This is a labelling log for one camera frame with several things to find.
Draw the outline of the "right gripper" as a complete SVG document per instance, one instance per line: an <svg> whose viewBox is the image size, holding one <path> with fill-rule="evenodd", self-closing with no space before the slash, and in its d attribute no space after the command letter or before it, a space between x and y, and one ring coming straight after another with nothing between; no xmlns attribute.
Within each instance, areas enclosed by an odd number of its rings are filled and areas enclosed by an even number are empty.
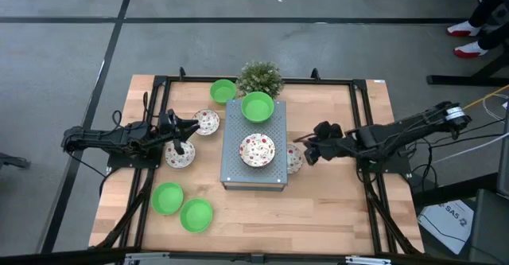
<svg viewBox="0 0 509 265"><path fill-rule="evenodd" d="M313 131L314 134L306 134L294 139L293 142L315 142L320 148L321 157L327 161L350 156L350 150L343 144L344 134L339 124L324 121L319 123ZM307 163L314 166L319 159L319 149L309 147L305 150L304 156Z"/></svg>

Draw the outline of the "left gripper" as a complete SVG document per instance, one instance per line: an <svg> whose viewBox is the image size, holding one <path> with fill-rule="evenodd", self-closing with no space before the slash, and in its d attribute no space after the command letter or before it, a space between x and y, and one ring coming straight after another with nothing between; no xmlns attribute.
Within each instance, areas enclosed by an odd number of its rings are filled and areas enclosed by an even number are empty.
<svg viewBox="0 0 509 265"><path fill-rule="evenodd" d="M164 138L173 143L177 154L183 155L185 150L181 142L186 142L200 128L200 124L197 119L181 119L173 109L169 109L160 114L158 127Z"/></svg>

